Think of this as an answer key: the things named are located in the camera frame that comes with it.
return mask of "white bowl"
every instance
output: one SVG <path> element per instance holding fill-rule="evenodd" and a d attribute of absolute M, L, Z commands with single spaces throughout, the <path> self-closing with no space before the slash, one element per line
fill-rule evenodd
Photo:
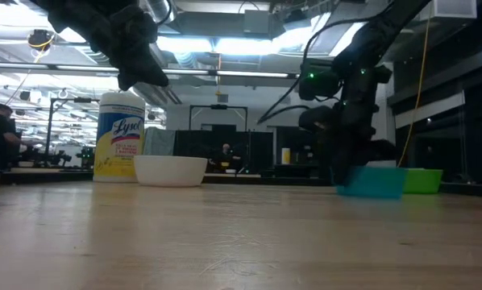
<path fill-rule="evenodd" d="M 135 174 L 141 185 L 190 187 L 202 183 L 207 159 L 180 156 L 137 155 Z"/>

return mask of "table surface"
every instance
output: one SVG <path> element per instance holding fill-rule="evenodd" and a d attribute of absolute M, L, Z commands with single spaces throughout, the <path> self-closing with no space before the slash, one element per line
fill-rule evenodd
<path fill-rule="evenodd" d="M 482 290 L 482 198 L 0 188 L 0 289 Z"/>

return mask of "lysol wipes container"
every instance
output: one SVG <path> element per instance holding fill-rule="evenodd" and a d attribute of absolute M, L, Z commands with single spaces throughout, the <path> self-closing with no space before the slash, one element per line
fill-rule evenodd
<path fill-rule="evenodd" d="M 146 103 L 131 93 L 104 93 L 99 105 L 94 181 L 136 182 L 134 156 L 143 152 Z"/>

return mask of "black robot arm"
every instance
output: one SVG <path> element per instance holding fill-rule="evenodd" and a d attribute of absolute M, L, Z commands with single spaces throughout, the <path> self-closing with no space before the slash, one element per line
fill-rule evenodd
<path fill-rule="evenodd" d="M 90 48 L 103 52 L 119 70 L 119 88 L 136 82 L 167 86 L 168 78 L 156 63 L 149 44 L 157 40 L 157 25 L 137 0 L 31 0 L 48 12 L 56 32 L 70 27 Z"/>
<path fill-rule="evenodd" d="M 350 166 L 373 160 L 393 160 L 394 146 L 385 140 L 372 141 L 376 133 L 372 116 L 379 110 L 376 91 L 388 83 L 392 73 L 376 67 L 393 41 L 430 0 L 395 0 L 383 12 L 370 18 L 351 44 L 333 61 L 304 59 L 299 95 L 311 101 L 317 96 L 333 97 L 343 87 L 332 107 L 305 111 L 299 126 L 323 134 L 329 155 L 320 164 L 330 168 L 336 184 L 347 181 Z"/>

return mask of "ceiling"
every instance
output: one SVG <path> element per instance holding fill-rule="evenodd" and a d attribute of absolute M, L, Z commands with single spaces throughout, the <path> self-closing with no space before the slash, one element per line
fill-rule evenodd
<path fill-rule="evenodd" d="M 159 17 L 157 13 L 160 13 L 160 11 L 157 12 L 157 7 L 167 8 L 165 1 L 141 0 L 141 5 L 148 11 L 151 11 L 156 18 Z M 326 23 L 332 23 L 340 19 L 361 18 L 373 15 L 382 10 L 388 1 L 368 0 L 366 4 L 340 2 L 339 0 L 277 0 L 257 1 L 253 2 L 253 4 L 251 2 L 224 0 L 171 0 L 170 2 L 176 8 L 174 9 L 176 11 L 173 16 L 174 20 L 160 27 L 159 45 L 152 46 L 154 55 L 157 56 L 163 67 L 299 73 L 304 42 L 314 31 Z M 256 12 L 254 10 L 266 11 L 266 15 L 269 13 L 267 30 L 257 35 L 246 32 L 247 24 L 245 23 L 245 18 L 255 15 Z M 283 22 L 293 10 L 303 10 L 305 19 L 299 23 L 310 26 L 299 28 L 298 30 L 290 29 L 286 32 Z M 470 20 L 448 22 L 444 21 L 443 18 L 433 18 L 431 21 L 432 36 L 430 43 L 435 45 L 443 41 L 446 37 L 461 29 L 468 21 Z M 33 63 L 39 52 L 28 47 L 27 36 L 36 28 L 53 31 L 45 12 L 35 4 L 28 0 L 16 0 L 15 4 L 10 5 L 0 4 L 0 62 Z M 416 18 L 405 28 L 396 43 L 390 48 L 388 55 L 384 57 L 384 60 L 409 60 L 410 58 L 419 57 L 425 29 L 425 19 Z M 350 30 L 351 25 L 349 24 L 333 27 L 326 31 L 311 48 L 310 56 L 325 59 L 332 58 L 333 50 L 340 45 L 344 38 L 343 36 Z M 165 50 L 168 46 L 162 45 L 163 40 L 161 37 L 167 39 L 206 39 L 206 42 L 215 50 L 220 46 L 222 39 L 233 37 L 248 41 L 258 39 L 263 42 L 244 44 L 244 46 L 240 46 L 242 49 L 239 49 L 238 45 L 236 53 L 222 53 L 219 56 L 208 51 L 176 53 L 169 51 L 170 49 Z M 81 41 L 75 43 L 75 40 L 78 39 L 75 39 L 74 35 L 64 33 L 58 35 L 54 39 L 54 45 L 49 49 L 48 54 L 39 59 L 39 62 L 41 64 L 108 65 L 107 58 L 103 54 L 92 53 L 87 44 Z M 251 51 L 251 48 L 254 48 L 256 44 L 272 44 L 273 46 L 266 52 L 255 51 L 255 53 L 249 53 L 255 55 L 246 56 L 239 54 L 239 51 Z M 21 82 L 25 80 L 26 75 L 24 71 L 14 72 L 13 69 L 0 72 L 0 102 L 8 101 Z M 20 90 L 35 91 L 36 94 L 40 94 L 44 98 L 42 99 L 43 102 L 31 103 L 20 101 L 15 97 L 11 101 L 13 107 L 21 109 L 31 108 L 27 110 L 25 116 L 16 117 L 28 119 L 28 122 L 30 122 L 30 118 L 35 118 L 39 121 L 38 127 L 45 128 L 41 121 L 47 120 L 45 110 L 50 97 L 58 96 L 60 92 L 64 91 L 72 96 L 100 98 L 100 95 L 104 92 L 118 90 L 114 75 L 100 74 L 99 72 L 92 75 L 92 77 L 82 77 L 63 75 L 60 72 L 31 73 L 26 77 Z M 153 86 L 141 85 L 135 87 L 135 92 L 148 101 L 150 110 L 165 109 L 169 106 L 180 106 L 181 104 L 215 103 L 216 96 L 214 93 L 217 90 L 229 94 L 229 104 L 231 105 L 267 106 L 283 94 L 286 88 L 293 82 L 271 78 L 217 78 L 207 76 L 170 76 L 170 81 L 172 83 L 170 89 L 163 90 Z M 90 123 L 95 123 L 97 115 L 93 110 L 96 110 L 98 105 L 93 103 L 70 104 L 70 106 L 74 108 L 73 110 L 85 109 L 88 111 L 84 118 L 74 118 L 70 112 L 72 109 L 60 109 L 60 112 L 56 113 L 54 119 L 64 122 L 79 122 L 82 126 L 93 126 L 92 130 L 88 130 L 88 138 L 85 140 L 91 143 L 92 139 L 95 138 L 95 125 L 90 125 Z M 164 126 L 164 118 L 162 116 L 160 119 L 155 120 L 153 124 Z"/>

